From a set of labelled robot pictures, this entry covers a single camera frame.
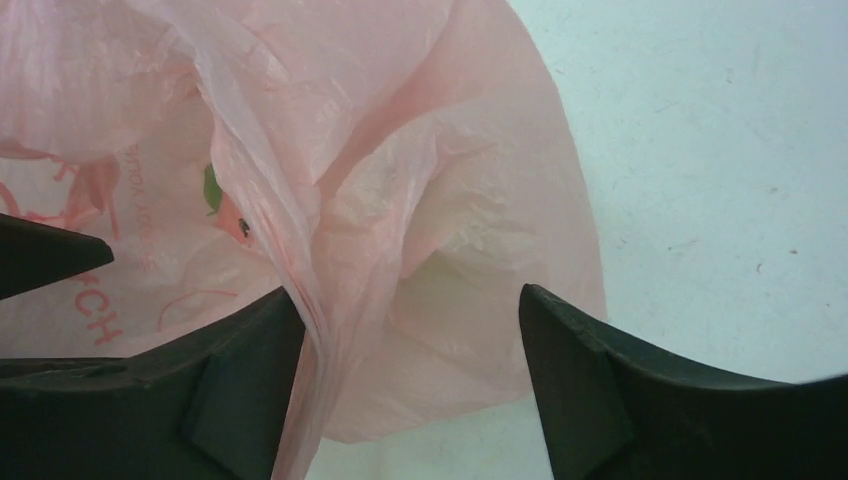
white surface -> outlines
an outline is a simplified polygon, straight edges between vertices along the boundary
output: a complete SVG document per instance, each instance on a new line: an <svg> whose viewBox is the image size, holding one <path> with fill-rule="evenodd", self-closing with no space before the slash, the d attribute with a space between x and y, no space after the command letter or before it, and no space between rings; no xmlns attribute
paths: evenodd
<svg viewBox="0 0 848 480"><path fill-rule="evenodd" d="M848 371L848 4L512 4L577 139L611 322L764 378ZM325 441L309 480L550 480L536 415Z"/></svg>

black plastic part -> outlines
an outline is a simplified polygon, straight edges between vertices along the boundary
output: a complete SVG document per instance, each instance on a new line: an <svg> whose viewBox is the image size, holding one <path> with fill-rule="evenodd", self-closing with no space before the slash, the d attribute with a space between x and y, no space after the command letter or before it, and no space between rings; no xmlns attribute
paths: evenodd
<svg viewBox="0 0 848 480"><path fill-rule="evenodd" d="M712 368L538 286L519 310L556 480L848 478L848 376L790 385Z"/></svg>
<svg viewBox="0 0 848 480"><path fill-rule="evenodd" d="M103 240L0 213L0 300L114 261Z"/></svg>
<svg viewBox="0 0 848 480"><path fill-rule="evenodd" d="M267 480L303 335L279 289L129 359L0 360L0 478Z"/></svg>

dark spot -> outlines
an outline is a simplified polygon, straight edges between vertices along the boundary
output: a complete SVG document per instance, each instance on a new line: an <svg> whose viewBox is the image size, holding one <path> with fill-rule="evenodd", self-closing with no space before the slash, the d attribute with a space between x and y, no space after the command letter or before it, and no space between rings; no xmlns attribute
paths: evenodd
<svg viewBox="0 0 848 480"><path fill-rule="evenodd" d="M250 234L250 225L248 225L243 218L239 218L239 230L241 230L241 234L244 235L244 238L247 238Z"/></svg>

pink plastic bag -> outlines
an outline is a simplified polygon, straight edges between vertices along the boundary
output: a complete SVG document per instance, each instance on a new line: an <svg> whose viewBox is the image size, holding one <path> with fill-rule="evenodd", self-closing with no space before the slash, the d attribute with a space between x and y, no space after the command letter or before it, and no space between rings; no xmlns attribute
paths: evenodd
<svg viewBox="0 0 848 480"><path fill-rule="evenodd" d="M322 434L528 393L525 283L605 315L574 142L503 0L0 0L0 65L0 212L117 258L0 302L0 356L134 355L282 283L308 340L275 478Z"/></svg>

